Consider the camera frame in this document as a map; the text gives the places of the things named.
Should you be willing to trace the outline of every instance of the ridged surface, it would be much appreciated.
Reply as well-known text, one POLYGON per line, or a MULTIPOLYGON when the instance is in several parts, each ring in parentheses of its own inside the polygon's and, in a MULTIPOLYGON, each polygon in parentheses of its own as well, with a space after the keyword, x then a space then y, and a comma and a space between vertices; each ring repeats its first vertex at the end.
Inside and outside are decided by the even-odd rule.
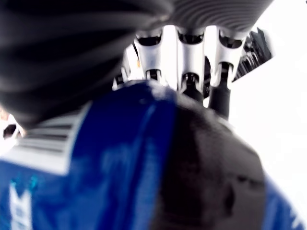
POLYGON ((136 31, 171 11, 164 0, 1 3, 0 104, 27 129, 110 91, 136 31))
POLYGON ((175 0, 169 21, 187 29, 217 25, 248 31, 272 0, 175 0))

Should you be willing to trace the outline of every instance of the white logo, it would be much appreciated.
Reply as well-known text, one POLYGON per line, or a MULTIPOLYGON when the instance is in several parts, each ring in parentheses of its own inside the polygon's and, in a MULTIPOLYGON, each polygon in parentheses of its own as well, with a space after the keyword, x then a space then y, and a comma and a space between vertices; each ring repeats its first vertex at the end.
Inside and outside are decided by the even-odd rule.
POLYGON ((32 230, 31 193, 25 190, 19 198, 15 186, 10 184, 11 230, 32 230))

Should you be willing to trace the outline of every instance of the white stripe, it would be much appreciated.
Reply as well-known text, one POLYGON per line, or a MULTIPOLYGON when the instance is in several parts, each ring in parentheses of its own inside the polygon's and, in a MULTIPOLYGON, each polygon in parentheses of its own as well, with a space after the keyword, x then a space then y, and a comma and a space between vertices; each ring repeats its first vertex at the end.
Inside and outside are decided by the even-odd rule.
POLYGON ((39 138, 32 139, 25 136, 24 139, 20 140, 20 145, 17 145, 7 153, 4 153, 0 156, 0 160, 42 170, 48 173, 66 175, 69 171, 75 139, 90 107, 91 103, 88 103, 83 107, 78 115, 67 117, 62 116, 42 123, 43 125, 53 126, 72 125, 72 128, 67 132, 68 137, 66 141, 52 141, 39 138), (23 148, 22 145, 40 148, 52 147, 61 152, 55 154, 55 152, 51 150, 23 148))

